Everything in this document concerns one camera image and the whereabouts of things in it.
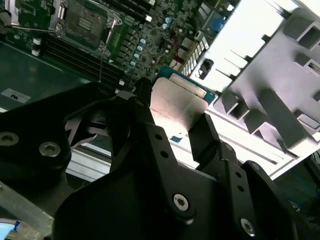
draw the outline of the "silver metal plate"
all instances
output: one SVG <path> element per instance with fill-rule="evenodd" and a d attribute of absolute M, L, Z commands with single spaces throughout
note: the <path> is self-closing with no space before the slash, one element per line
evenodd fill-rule
<path fill-rule="evenodd" d="M 152 88 L 151 113 L 168 137 L 187 133 L 207 108 L 205 100 L 167 78 L 158 78 Z"/>

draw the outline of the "screw hole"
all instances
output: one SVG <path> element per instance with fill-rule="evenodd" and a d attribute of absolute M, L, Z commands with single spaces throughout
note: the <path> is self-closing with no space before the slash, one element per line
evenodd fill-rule
<path fill-rule="evenodd" d="M 248 230 L 248 231 L 252 231 L 252 228 L 251 228 L 251 226 L 248 224 L 248 223 L 245 223 L 244 224 L 244 227 Z"/>
<path fill-rule="evenodd" d="M 56 147 L 55 146 L 52 146 L 52 145 L 48 145 L 44 148 L 46 151 L 48 152 L 54 152 L 56 150 Z"/>
<path fill-rule="evenodd" d="M 167 159 L 169 157 L 168 153 L 165 151 L 161 151 L 160 152 L 161 156 L 164 157 L 165 159 Z"/>
<path fill-rule="evenodd" d="M 7 143 L 10 143 L 14 140 L 14 138 L 10 135 L 4 135 L 1 137 L 1 140 Z"/>
<path fill-rule="evenodd" d="M 240 192 L 244 192 L 245 191 L 244 188 L 242 186 L 240 186 L 240 185 L 238 185 L 238 189 L 240 190 Z"/>
<path fill-rule="evenodd" d="M 156 134 L 155 138 L 158 139 L 158 140 L 162 140 L 162 136 L 160 136 L 159 134 Z"/>

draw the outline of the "black metal bracket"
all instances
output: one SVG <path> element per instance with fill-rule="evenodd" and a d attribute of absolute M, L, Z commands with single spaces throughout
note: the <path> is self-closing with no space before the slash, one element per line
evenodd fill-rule
<path fill-rule="evenodd" d="M 263 239 L 256 221 L 246 172 L 238 166 L 233 148 L 220 141 L 211 117 L 204 113 L 188 134 L 193 159 L 200 163 L 197 169 L 215 177 L 228 195 L 235 236 Z"/>

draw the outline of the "bolt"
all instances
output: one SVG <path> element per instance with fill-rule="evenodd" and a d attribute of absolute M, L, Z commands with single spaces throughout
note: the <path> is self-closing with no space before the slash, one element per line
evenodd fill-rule
<path fill-rule="evenodd" d="M 0 132 L 0 146 L 13 146 L 19 142 L 19 137 L 13 132 Z"/>
<path fill-rule="evenodd" d="M 55 142 L 46 141 L 39 146 L 39 152 L 44 157 L 54 158 L 59 155 L 61 149 Z"/>
<path fill-rule="evenodd" d="M 241 218 L 240 220 L 241 226 L 243 230 L 250 236 L 254 237 L 255 236 L 255 229 L 254 226 L 245 218 Z"/>
<path fill-rule="evenodd" d="M 185 198 L 185 196 L 177 193 L 173 196 L 173 202 L 175 206 L 182 212 L 185 212 L 189 208 L 188 200 Z"/>
<path fill-rule="evenodd" d="M 252 167 L 255 168 L 255 170 L 259 171 L 260 170 L 260 167 L 258 164 L 256 164 L 255 162 L 252 163 Z"/>
<path fill-rule="evenodd" d="M 225 147 L 229 150 L 232 151 L 232 147 L 229 144 L 225 144 Z"/>

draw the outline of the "capacitor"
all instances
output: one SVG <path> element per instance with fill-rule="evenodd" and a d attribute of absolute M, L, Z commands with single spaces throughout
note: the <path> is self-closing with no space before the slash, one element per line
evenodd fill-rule
<path fill-rule="evenodd" d="M 125 85 L 125 81 L 123 81 L 122 79 L 119 80 L 119 85 L 124 86 Z"/>
<path fill-rule="evenodd" d="M 41 38 L 36 38 L 36 37 L 34 37 L 34 38 L 32 39 L 32 42 L 33 42 L 35 45 L 41 45 L 42 39 L 41 39 Z"/>
<path fill-rule="evenodd" d="M 40 50 L 39 49 L 32 49 L 31 54 L 33 56 L 38 57 L 40 55 Z"/>
<path fill-rule="evenodd" d="M 165 20 L 164 20 L 167 24 L 170 24 L 171 23 L 171 17 L 166 17 Z"/>

